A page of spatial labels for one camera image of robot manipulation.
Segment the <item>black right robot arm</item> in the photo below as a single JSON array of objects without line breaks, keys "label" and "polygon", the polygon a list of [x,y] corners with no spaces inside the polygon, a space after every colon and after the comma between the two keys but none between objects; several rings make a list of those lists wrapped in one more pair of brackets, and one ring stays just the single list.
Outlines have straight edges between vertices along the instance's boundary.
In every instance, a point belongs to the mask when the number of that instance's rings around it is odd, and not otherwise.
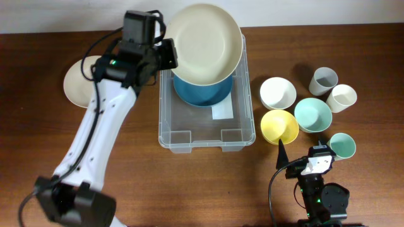
[{"label": "black right robot arm", "polygon": [[285,170],[286,179],[297,179],[307,213],[307,219],[298,220],[298,226],[341,226],[347,219],[349,190],[323,179],[332,169],[335,156],[328,145],[319,144],[309,148],[306,156],[289,161],[282,140],[278,140],[276,169]]}]

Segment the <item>green plastic cup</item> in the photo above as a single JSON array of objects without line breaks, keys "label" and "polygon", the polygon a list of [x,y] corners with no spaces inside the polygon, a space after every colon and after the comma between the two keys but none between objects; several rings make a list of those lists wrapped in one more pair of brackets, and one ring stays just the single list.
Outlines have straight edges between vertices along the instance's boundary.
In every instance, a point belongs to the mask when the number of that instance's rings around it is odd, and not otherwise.
[{"label": "green plastic cup", "polygon": [[335,161],[351,158],[357,148],[354,139],[342,132],[334,134],[327,145],[335,152]]}]

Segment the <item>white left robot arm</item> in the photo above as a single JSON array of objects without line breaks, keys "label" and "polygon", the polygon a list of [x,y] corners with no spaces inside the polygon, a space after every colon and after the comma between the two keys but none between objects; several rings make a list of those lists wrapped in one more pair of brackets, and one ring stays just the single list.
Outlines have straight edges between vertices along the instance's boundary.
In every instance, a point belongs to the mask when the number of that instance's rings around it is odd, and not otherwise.
[{"label": "white left robot arm", "polygon": [[139,45],[115,39],[91,65],[94,93],[68,153],[32,195],[61,226],[122,226],[117,202],[102,193],[109,156],[126,115],[158,71],[177,67],[174,41]]}]

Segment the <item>beige plate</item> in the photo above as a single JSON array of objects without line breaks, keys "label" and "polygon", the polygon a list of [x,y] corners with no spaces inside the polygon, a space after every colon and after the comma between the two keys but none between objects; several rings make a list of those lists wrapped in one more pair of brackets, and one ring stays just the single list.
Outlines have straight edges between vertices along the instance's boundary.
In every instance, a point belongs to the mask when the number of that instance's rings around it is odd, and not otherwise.
[{"label": "beige plate", "polygon": [[178,66],[172,71],[197,86],[222,82],[236,69],[243,52],[241,29],[226,10],[199,3],[180,10],[166,37],[174,41]]},{"label": "beige plate", "polygon": [[67,71],[63,90],[67,99],[76,106],[87,108],[94,92],[94,85],[81,73],[81,60],[74,63]]}]

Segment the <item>dark blue plastic plate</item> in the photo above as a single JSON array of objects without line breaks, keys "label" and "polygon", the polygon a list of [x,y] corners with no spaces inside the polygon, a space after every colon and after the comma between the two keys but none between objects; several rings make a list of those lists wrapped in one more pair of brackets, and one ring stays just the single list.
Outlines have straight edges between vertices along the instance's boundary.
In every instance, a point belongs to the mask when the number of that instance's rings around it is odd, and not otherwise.
[{"label": "dark blue plastic plate", "polygon": [[197,107],[209,107],[224,100],[232,91],[233,79],[227,77],[220,83],[209,86],[197,86],[174,76],[174,89],[186,103]]}]

